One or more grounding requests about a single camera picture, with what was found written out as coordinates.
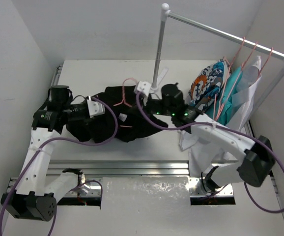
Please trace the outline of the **black shirt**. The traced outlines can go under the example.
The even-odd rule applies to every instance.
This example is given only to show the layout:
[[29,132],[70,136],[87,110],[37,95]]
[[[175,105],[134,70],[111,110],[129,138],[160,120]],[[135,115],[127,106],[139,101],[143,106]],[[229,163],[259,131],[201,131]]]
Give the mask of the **black shirt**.
[[[66,124],[66,129],[72,136],[80,142],[93,140],[95,143],[101,143],[111,137],[115,130],[114,116],[117,117],[117,133],[115,137],[122,142],[130,142],[139,138],[146,138],[161,131],[147,122],[141,115],[136,106],[136,94],[133,86],[125,86],[126,102],[133,107],[129,108],[125,105],[115,106],[122,99],[122,87],[107,87],[104,92],[95,95],[100,101],[107,104],[111,111],[105,110],[105,113],[100,116],[91,118],[89,125],[82,124]],[[122,122],[118,117],[122,113]],[[133,126],[133,128],[124,128],[120,125]]]

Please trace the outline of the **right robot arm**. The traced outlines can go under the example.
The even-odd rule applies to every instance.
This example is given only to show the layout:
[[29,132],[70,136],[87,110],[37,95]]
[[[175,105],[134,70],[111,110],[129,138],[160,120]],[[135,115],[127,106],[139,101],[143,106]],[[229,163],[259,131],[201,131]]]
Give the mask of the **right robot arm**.
[[230,184],[244,182],[261,187],[276,163],[270,140],[264,136],[254,138],[229,129],[208,115],[185,104],[177,84],[162,88],[161,99],[149,97],[150,85],[136,90],[136,102],[142,116],[154,127],[166,128],[151,121],[151,114],[170,116],[172,130],[182,130],[192,135],[193,166],[200,173],[201,187],[206,193]]

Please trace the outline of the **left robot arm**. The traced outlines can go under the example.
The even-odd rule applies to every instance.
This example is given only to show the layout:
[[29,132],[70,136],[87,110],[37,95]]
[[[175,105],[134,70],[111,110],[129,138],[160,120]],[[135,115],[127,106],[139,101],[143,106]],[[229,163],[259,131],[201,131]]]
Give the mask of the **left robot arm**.
[[68,115],[76,108],[69,86],[52,86],[45,102],[34,113],[30,145],[24,167],[1,204],[17,219],[50,221],[58,202],[80,184],[81,170],[67,168],[51,183],[46,175],[57,142],[61,139]]

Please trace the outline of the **colourful patterned shirt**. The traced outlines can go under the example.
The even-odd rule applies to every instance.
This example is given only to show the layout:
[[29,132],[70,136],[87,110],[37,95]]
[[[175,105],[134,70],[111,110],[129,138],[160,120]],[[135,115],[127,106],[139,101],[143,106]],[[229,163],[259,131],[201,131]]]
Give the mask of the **colourful patterned shirt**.
[[202,112],[208,110],[219,95],[228,75],[230,69],[226,59],[220,59],[205,67],[191,84],[188,104]]

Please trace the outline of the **teal shirt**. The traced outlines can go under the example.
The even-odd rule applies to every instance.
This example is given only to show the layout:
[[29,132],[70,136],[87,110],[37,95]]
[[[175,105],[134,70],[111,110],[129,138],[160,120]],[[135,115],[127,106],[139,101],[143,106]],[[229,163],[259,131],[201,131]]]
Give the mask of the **teal shirt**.
[[[233,116],[233,96],[237,93],[237,85],[240,82],[243,72],[240,74],[240,77],[237,81],[237,84],[233,87],[233,91],[232,94],[230,95],[229,92],[231,90],[231,87],[233,86],[233,84],[235,83],[236,77],[239,74],[240,71],[240,67],[238,67],[228,78],[227,80],[227,85],[225,88],[225,92],[224,92],[224,96],[222,98],[221,103],[224,103],[226,98],[229,96],[227,103],[224,106],[224,109],[220,115],[220,117],[218,118],[217,122],[219,122],[222,125],[227,125],[229,123],[229,121],[231,120],[232,116]],[[213,118],[213,108],[214,108],[214,101],[216,100],[216,112],[218,111],[218,105],[219,105],[219,99],[221,97],[221,93],[222,93],[223,87],[221,89],[219,88],[215,88],[212,90],[212,92],[209,93],[209,105],[207,107],[207,109],[205,110],[205,113],[210,117]]]

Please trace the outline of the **white clothes rack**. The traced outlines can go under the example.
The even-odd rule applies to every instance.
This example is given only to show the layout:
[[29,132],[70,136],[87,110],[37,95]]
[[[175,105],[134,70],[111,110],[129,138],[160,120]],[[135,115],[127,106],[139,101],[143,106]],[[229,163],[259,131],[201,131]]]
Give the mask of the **white clothes rack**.
[[[170,10],[170,6],[167,3],[163,3],[161,5],[159,39],[158,39],[157,53],[156,53],[156,58],[155,58],[153,81],[152,81],[152,84],[151,84],[151,88],[154,91],[156,91],[158,89],[158,85],[161,82],[161,79],[158,78],[158,71],[159,71],[159,65],[160,65],[160,61],[161,61],[161,50],[162,50],[164,31],[165,31],[165,24],[166,24],[167,18],[172,18],[174,20],[177,20],[179,22],[191,25],[193,27],[196,27],[198,29],[201,29],[201,30],[204,30],[206,32],[212,33],[214,35],[217,35],[217,36],[222,37],[224,39],[227,39],[229,41],[235,42],[237,44],[242,44],[244,47],[248,47],[250,49],[255,49],[255,51],[257,51],[257,52],[266,54],[268,56],[272,56],[272,57],[274,57],[276,59],[279,59],[279,60],[284,62],[284,54],[281,53],[281,52],[269,49],[269,48],[267,48],[265,46],[262,46],[260,44],[255,43],[255,42],[248,41],[246,39],[243,39],[241,37],[235,36],[233,34],[221,31],[219,29],[213,28],[211,26],[199,23],[197,21],[191,20],[189,18],[186,18],[184,16],[178,15],[176,13],[173,13]],[[273,91],[273,89],[277,86],[277,84],[281,81],[281,79],[283,77],[284,77],[284,66],[280,70],[280,72],[277,74],[275,79],[265,89],[265,91],[260,96],[260,98],[255,102],[255,104],[253,106],[253,110],[251,111],[251,114],[250,114],[251,116],[263,104],[265,99]]]

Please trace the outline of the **aluminium rail frame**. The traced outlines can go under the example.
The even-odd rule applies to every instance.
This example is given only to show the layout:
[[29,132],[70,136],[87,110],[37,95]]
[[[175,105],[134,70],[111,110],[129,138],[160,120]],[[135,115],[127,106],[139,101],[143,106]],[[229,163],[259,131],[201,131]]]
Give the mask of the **aluminium rail frame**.
[[67,168],[80,184],[57,204],[50,221],[17,219],[2,206],[0,236],[284,236],[276,190],[230,183],[206,193],[191,152],[170,129],[130,143],[113,134],[80,143],[65,128],[51,155],[46,184]]

